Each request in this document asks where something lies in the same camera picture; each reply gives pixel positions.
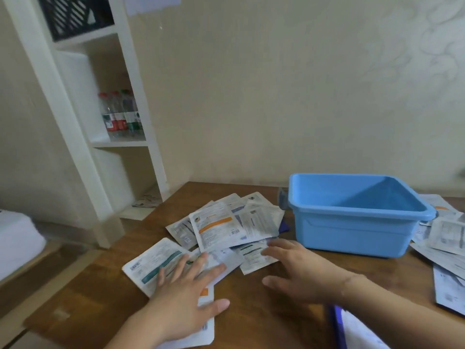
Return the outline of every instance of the person's right hand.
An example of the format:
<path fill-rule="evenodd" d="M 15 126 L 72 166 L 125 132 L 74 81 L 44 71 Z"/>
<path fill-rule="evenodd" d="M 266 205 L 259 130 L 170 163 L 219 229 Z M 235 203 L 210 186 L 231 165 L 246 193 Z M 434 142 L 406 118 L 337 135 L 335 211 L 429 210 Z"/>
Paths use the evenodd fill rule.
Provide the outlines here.
<path fill-rule="evenodd" d="M 307 303 L 338 303 L 345 283 L 356 275 L 296 241 L 271 240 L 261 254 L 281 261 L 290 277 L 266 276 L 263 284 Z"/>

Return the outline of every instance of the black lattice basket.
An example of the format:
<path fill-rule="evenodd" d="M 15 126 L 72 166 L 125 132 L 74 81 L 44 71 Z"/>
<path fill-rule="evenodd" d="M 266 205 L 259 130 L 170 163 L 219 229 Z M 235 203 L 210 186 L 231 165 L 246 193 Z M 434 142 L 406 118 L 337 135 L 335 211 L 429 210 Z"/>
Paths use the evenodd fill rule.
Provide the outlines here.
<path fill-rule="evenodd" d="M 54 41 L 114 24 L 108 0 L 39 0 Z"/>

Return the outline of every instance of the brown tabletop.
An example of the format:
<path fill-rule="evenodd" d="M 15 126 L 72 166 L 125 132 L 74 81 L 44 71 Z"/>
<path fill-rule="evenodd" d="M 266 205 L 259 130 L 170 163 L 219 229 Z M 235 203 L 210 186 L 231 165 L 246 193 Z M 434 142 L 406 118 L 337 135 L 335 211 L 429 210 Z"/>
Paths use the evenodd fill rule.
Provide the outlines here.
<path fill-rule="evenodd" d="M 276 187 L 188 182 L 152 212 L 142 226 L 122 237 L 66 287 L 30 316 L 30 330 L 67 348 L 102 348 L 125 320 L 148 298 L 127 278 L 121 267 L 163 237 L 174 223 L 211 200 L 231 193 L 239 196 L 259 191 L 272 202 Z M 448 199 L 463 210 L 462 199 Z M 286 212 L 293 239 L 294 217 Z M 317 251 L 335 264 L 363 273 L 380 286 L 447 316 L 459 317 L 434 304 L 431 263 L 409 248 L 398 259 Z M 215 340 L 209 349 L 335 348 L 333 329 L 322 305 L 296 304 L 261 284 L 267 275 L 285 275 L 275 263 L 244 276 L 239 268 L 215 285 L 215 298 L 231 300 L 229 309 L 215 318 Z"/>

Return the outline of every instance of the beige wall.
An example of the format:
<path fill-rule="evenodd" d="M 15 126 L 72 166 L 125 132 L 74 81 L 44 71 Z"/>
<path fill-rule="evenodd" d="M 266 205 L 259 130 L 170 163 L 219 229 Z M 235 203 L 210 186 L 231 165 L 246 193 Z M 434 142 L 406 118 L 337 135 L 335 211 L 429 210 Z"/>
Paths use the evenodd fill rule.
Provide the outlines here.
<path fill-rule="evenodd" d="M 0 0 L 0 208 L 89 228 L 97 217 Z"/>
<path fill-rule="evenodd" d="M 182 0 L 130 19 L 168 181 L 465 192 L 465 0 Z"/>

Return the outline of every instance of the orange stripe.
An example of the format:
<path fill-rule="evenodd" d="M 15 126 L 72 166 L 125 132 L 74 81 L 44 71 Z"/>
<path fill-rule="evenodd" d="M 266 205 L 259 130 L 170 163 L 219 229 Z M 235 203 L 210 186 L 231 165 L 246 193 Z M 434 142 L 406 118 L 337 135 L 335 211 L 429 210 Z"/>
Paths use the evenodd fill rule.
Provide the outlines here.
<path fill-rule="evenodd" d="M 213 228 L 216 225 L 223 224 L 223 223 L 228 223 L 232 221 L 233 219 L 231 217 L 227 217 L 224 219 L 221 219 L 220 221 L 213 222 L 212 224 L 208 224 L 206 227 L 203 227 L 199 230 L 199 234 L 202 234 L 205 230 L 208 230 L 210 228 Z"/>

